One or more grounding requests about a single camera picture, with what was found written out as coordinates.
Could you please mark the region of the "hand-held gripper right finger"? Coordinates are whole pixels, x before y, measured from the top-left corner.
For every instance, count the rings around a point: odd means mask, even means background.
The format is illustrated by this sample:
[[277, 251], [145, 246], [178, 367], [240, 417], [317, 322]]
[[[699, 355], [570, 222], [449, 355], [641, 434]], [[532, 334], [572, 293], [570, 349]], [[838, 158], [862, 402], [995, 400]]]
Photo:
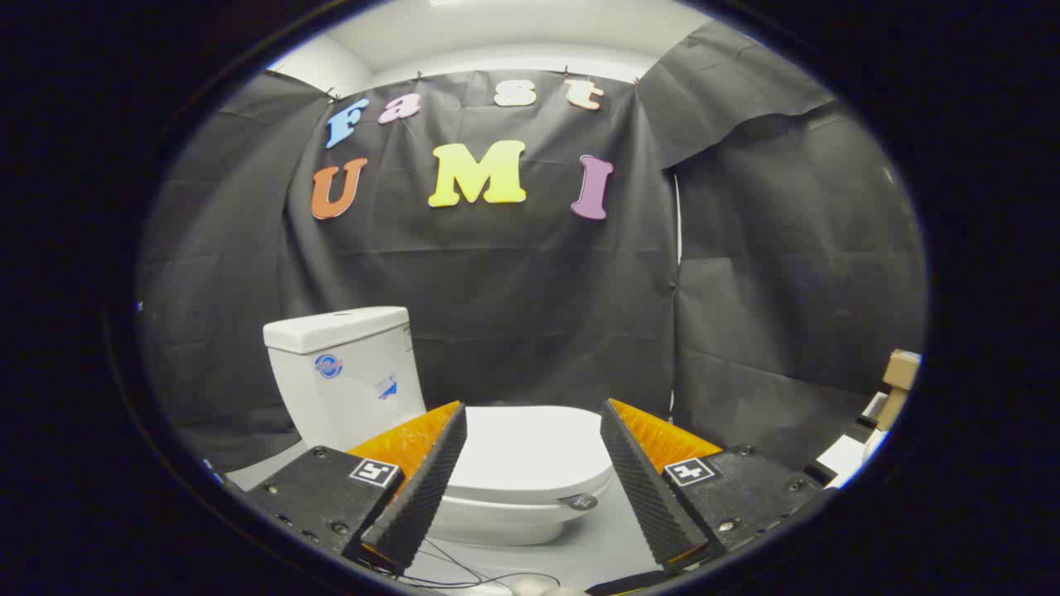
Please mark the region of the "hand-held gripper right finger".
[[811, 504], [826, 480], [729, 449], [610, 399], [600, 435], [653, 558], [684, 572], [768, 534]]

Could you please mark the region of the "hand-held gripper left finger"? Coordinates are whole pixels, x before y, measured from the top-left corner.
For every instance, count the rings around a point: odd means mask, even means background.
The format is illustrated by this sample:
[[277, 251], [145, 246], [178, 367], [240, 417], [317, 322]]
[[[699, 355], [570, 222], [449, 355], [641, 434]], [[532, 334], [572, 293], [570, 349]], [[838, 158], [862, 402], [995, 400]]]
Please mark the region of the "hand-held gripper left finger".
[[465, 404], [450, 402], [349, 450], [310, 448], [247, 501], [323, 553], [404, 574], [446, 494], [467, 438]]

